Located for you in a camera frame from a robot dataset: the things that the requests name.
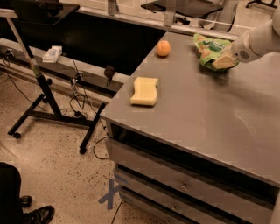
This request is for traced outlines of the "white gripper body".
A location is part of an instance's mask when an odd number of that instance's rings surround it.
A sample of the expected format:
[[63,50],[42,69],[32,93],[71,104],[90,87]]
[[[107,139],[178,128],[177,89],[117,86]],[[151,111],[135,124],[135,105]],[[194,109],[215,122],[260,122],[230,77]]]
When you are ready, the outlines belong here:
[[264,35],[259,31],[246,31],[232,45],[233,55],[242,63],[258,60],[264,53]]

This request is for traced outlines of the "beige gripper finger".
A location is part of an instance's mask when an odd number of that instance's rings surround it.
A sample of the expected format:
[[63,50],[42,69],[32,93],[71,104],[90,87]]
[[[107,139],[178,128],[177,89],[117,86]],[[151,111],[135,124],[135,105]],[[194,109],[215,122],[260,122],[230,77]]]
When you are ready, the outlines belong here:
[[215,69],[226,69],[226,68],[234,67],[236,63],[237,63],[237,59],[227,54],[227,55],[220,56],[212,63],[212,65]]

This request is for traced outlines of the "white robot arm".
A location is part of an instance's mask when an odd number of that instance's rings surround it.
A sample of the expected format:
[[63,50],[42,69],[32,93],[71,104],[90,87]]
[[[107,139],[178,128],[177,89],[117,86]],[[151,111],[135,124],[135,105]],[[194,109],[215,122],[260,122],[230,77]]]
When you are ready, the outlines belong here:
[[280,50],[280,6],[271,20],[246,31],[232,44],[221,51],[221,55],[212,65],[215,69],[227,69],[236,63],[249,63],[268,53]]

